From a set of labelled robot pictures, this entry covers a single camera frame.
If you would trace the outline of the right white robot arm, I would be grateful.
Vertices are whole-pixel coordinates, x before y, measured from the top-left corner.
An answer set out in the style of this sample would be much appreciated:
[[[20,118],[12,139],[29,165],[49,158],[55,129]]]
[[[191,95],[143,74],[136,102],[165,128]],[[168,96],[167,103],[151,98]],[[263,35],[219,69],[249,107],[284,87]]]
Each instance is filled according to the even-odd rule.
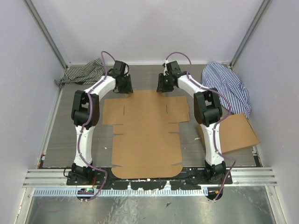
[[[216,89],[209,89],[186,72],[177,61],[163,64],[164,72],[159,74],[157,92],[171,92],[178,87],[193,98],[194,117],[200,125],[205,149],[205,179],[210,184],[224,183],[226,164],[221,152],[220,119],[222,107]]]

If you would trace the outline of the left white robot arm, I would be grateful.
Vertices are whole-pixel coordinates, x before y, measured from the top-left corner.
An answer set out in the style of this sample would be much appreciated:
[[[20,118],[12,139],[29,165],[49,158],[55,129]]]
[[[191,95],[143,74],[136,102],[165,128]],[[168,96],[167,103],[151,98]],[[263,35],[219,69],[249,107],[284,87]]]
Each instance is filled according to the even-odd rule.
[[[95,126],[100,119],[100,100],[110,91],[133,93],[129,66],[115,61],[91,87],[74,94],[71,119],[76,130],[76,155],[68,178],[83,185],[93,182],[95,167],[92,159],[92,139]]]

